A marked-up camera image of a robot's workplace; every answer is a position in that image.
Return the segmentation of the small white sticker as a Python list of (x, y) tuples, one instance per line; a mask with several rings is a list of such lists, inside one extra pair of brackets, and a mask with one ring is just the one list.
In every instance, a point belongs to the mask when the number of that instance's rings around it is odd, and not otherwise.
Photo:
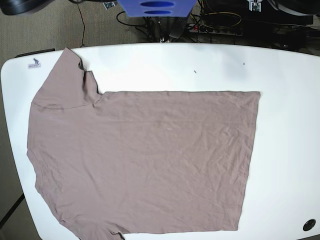
[(36, 58), (33, 58), (33, 63), (28, 64), (29, 69), (40, 68), (41, 63)]

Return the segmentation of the blue plastic mount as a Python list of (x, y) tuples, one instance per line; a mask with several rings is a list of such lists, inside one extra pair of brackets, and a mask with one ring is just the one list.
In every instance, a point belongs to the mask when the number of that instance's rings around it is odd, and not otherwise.
[(187, 17), (196, 0), (118, 0), (128, 17)]

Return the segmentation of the mauve T-shirt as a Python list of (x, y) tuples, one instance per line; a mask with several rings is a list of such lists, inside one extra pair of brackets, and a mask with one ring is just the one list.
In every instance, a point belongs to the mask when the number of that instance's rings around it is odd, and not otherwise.
[(66, 48), (30, 106), (35, 188), (81, 240), (236, 231), (257, 91), (98, 92)]

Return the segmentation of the black table grommet right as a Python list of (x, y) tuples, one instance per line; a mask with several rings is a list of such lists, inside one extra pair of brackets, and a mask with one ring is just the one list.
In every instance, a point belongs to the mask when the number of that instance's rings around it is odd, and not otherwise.
[(302, 229), (303, 231), (307, 232), (307, 231), (310, 231), (315, 225), (316, 225), (316, 220), (310, 219), (303, 225)]

